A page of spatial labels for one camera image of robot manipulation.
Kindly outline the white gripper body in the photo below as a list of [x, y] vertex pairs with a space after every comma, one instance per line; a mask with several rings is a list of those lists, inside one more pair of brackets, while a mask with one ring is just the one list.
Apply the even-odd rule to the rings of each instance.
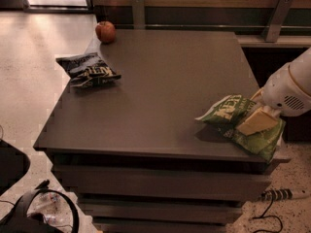
[[285, 117], [311, 110], [311, 64], [289, 62], [272, 74], [262, 89], [262, 100]]

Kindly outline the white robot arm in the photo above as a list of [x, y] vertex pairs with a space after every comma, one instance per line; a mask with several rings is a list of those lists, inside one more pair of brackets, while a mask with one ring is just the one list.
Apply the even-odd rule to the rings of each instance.
[[255, 107], [235, 127], [249, 136], [277, 125], [280, 116], [299, 117], [311, 110], [311, 49], [284, 64], [251, 98]]

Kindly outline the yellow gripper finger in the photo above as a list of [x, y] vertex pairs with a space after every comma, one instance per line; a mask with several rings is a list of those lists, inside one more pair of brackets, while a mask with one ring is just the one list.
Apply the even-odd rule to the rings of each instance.
[[267, 106], [259, 107], [236, 126], [242, 134], [249, 136], [257, 132], [273, 128], [278, 119], [273, 115], [273, 110]]
[[251, 100], [256, 103], [262, 102], [262, 89], [261, 88], [251, 97]]

